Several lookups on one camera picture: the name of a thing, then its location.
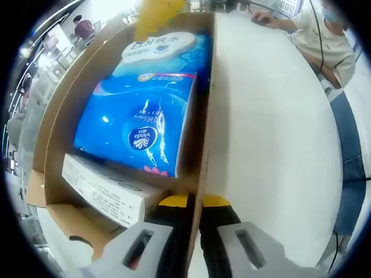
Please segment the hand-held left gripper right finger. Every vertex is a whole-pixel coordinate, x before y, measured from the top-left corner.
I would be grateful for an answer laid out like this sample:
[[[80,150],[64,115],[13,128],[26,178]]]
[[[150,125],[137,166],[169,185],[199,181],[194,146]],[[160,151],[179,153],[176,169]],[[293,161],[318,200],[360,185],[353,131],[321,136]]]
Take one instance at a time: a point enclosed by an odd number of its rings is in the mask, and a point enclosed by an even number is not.
[[[283,245],[255,224],[242,222],[218,195],[202,198],[201,249],[209,277],[321,277],[289,260]]]

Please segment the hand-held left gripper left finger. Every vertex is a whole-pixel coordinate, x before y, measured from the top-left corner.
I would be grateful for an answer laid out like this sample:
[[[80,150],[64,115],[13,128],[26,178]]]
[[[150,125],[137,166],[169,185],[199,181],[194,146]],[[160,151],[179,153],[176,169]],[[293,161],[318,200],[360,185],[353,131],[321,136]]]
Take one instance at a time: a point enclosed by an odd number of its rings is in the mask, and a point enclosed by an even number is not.
[[[64,277],[186,277],[194,217],[193,194],[172,195],[112,239],[100,258]]]

